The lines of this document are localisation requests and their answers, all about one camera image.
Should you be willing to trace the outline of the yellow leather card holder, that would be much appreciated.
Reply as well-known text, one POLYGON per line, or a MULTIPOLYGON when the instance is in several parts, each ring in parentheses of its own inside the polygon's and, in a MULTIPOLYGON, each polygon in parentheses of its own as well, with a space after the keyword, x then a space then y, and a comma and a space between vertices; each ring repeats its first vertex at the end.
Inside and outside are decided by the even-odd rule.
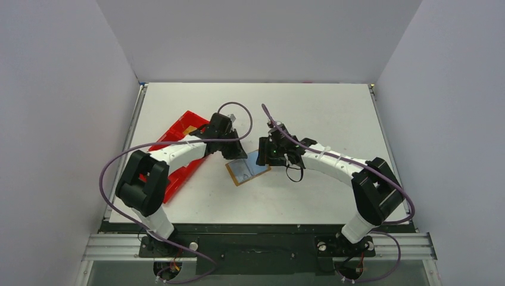
POLYGON ((259 150, 254 150, 247 154, 247 158, 236 159, 225 164, 235 186, 241 186, 271 170, 268 165, 257 164, 258 155, 259 150))

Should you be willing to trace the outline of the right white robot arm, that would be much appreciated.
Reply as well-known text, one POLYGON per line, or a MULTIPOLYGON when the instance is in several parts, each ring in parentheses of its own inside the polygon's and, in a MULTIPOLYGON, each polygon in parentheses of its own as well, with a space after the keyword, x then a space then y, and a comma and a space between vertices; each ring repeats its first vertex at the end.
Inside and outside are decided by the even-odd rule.
POLYGON ((389 164, 382 158, 361 160, 344 156, 317 141, 291 136, 285 125, 268 124, 268 135, 259 139, 259 166, 268 165, 313 170, 348 185, 354 194, 357 213, 336 238, 337 249, 351 254, 360 241, 381 226, 405 201, 389 164))

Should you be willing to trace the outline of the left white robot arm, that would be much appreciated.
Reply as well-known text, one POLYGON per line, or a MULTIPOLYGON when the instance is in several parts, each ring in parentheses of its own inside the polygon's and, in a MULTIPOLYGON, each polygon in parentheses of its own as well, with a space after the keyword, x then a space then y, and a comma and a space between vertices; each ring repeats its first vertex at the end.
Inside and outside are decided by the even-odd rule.
POLYGON ((181 141, 152 152, 137 150, 130 155, 115 195, 140 218, 155 238, 154 248, 162 256, 174 254, 178 242, 172 236, 175 227, 162 207, 169 175, 216 152, 226 160, 246 158, 233 121, 232 116, 214 113, 209 123, 181 141))

